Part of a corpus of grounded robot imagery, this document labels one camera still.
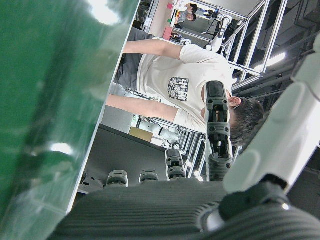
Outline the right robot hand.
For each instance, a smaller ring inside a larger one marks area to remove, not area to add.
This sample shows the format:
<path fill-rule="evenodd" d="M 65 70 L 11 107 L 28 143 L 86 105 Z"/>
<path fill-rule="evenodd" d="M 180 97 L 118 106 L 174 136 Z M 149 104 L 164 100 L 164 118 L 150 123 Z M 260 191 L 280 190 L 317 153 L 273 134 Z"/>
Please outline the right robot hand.
<path fill-rule="evenodd" d="M 82 198 L 52 240 L 317 240 L 320 222 L 286 196 L 320 140 L 320 40 L 293 74 L 265 123 L 233 163 L 226 94 L 204 89 L 208 182 L 165 158 L 168 180 L 111 185 Z"/>

